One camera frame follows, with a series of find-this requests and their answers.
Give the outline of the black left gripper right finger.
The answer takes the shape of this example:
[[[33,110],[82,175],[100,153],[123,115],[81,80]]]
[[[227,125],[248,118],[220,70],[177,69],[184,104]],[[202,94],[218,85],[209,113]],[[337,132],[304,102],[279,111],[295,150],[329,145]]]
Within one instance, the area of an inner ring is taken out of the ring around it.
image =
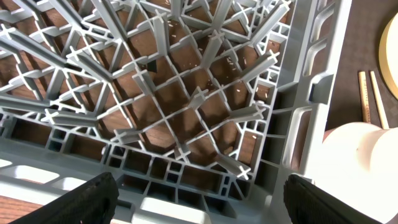
[[[380,224],[296,174],[285,181],[284,204],[293,224]]]

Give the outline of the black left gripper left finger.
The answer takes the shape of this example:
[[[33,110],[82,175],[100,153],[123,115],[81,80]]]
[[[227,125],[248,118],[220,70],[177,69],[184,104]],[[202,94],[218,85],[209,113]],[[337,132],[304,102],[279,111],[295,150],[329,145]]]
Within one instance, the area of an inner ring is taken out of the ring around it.
[[[58,199],[13,221],[13,224],[110,224],[118,203],[118,186],[103,172]]]

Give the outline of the cream plastic cup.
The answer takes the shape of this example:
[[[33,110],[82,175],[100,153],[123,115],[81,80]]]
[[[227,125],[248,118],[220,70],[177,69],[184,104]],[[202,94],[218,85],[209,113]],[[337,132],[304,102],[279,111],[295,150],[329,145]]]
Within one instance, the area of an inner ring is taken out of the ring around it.
[[[387,223],[397,215],[397,129],[349,123],[310,154],[315,185],[355,210]]]

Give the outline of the wooden chopstick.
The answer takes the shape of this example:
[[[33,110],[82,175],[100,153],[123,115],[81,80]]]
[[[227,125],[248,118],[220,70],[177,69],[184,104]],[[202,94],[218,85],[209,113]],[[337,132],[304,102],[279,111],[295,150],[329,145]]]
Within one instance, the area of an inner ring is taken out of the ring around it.
[[[383,105],[383,102],[382,102],[381,94],[380,94],[380,91],[379,91],[379,87],[378,87],[378,84],[377,84],[377,80],[376,80],[376,76],[375,76],[374,71],[371,70],[369,72],[369,75],[370,75],[371,84],[372,84],[372,87],[373,87],[373,93],[374,93],[374,97],[375,97],[375,101],[376,101],[377,112],[378,112],[379,119],[380,119],[380,122],[381,122],[381,128],[382,129],[389,129],[389,123],[388,123],[388,120],[387,120],[386,112],[385,112],[385,109],[384,109],[384,105]]]
[[[371,115],[370,115],[369,100],[368,100],[368,88],[366,82],[366,74],[364,71],[358,72],[358,81],[359,81],[359,91],[361,98],[363,121],[365,123],[370,123]]]

